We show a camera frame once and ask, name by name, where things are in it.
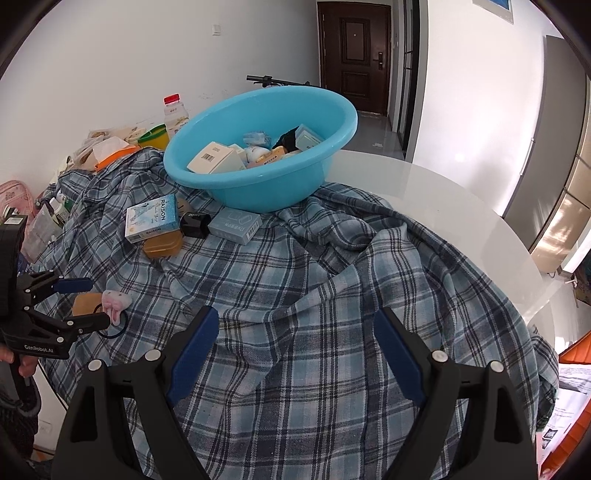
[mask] gray box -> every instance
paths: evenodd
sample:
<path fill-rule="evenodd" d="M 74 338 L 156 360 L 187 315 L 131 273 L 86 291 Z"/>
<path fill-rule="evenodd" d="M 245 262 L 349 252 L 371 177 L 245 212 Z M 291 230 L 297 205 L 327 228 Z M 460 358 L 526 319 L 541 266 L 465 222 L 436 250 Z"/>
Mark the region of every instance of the gray box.
<path fill-rule="evenodd" d="M 261 226 L 259 214 L 226 207 L 209 224 L 209 231 L 212 235 L 246 245 Z"/>

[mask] red bottle cap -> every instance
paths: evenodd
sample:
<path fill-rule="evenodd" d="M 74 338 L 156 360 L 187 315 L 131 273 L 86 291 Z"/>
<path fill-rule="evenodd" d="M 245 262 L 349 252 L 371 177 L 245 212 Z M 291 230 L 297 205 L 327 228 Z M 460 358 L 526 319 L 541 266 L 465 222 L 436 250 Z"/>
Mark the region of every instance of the red bottle cap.
<path fill-rule="evenodd" d="M 166 97 L 164 99 L 164 104 L 168 105 L 169 103 L 178 102 L 180 99 L 181 99 L 180 95 L 178 93 L 175 93 L 174 95 L 171 95 L 170 97 Z"/>

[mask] pink plush toy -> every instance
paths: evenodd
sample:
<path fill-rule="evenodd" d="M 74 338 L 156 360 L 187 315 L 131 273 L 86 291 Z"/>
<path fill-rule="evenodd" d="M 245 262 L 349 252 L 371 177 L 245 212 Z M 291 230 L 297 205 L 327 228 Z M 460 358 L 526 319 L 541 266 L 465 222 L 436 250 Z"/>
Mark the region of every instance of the pink plush toy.
<path fill-rule="evenodd" d="M 133 300 L 129 295 L 120 291 L 105 290 L 103 292 L 102 304 L 103 312 L 111 319 L 111 323 L 116 327 L 121 321 L 121 312 L 132 304 Z"/>

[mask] round white table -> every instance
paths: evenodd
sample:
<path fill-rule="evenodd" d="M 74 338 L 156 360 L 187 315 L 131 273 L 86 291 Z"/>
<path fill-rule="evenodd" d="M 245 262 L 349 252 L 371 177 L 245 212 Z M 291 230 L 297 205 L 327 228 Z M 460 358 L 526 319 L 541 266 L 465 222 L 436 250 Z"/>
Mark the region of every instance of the round white table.
<path fill-rule="evenodd" d="M 346 150 L 335 154 L 327 181 L 375 193 L 450 242 L 505 292 L 526 323 L 545 305 L 545 279 L 523 243 L 501 217 L 457 183 L 395 158 Z M 535 324 L 554 345 L 548 311 Z"/>

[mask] plaid blanket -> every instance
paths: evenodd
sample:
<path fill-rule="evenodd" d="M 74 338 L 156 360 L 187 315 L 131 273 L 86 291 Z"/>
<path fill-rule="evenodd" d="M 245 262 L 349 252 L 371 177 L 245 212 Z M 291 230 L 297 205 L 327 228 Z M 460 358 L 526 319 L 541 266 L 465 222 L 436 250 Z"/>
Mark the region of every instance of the plaid blanket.
<path fill-rule="evenodd" d="M 374 339 L 374 312 L 389 306 L 456 362 L 500 359 L 534 432 L 541 384 L 557 387 L 548 374 L 557 371 L 555 357 L 536 356 L 507 297 L 453 246 L 377 196 L 325 184 L 264 215 L 245 247 L 186 238 L 177 256 L 149 260 L 124 239 L 128 207 L 175 193 L 199 212 L 221 208 L 206 192 L 175 184 L 162 159 L 147 148 L 96 177 L 70 171 L 59 180 L 76 205 L 35 267 L 88 276 L 97 291 L 134 299 L 126 334 L 89 335 L 69 361 L 44 361 L 66 400 L 91 359 L 137 360 L 211 305 L 220 314 L 219 337 L 192 395 L 175 410 L 210 476 L 380 478 L 417 414 Z M 73 300 L 54 296 L 40 309 L 65 317 Z M 536 346 L 552 350 L 539 338 Z M 434 478 L 450 467 L 465 409 L 457 409 Z M 133 401 L 127 413 L 144 472 L 157 476 Z"/>

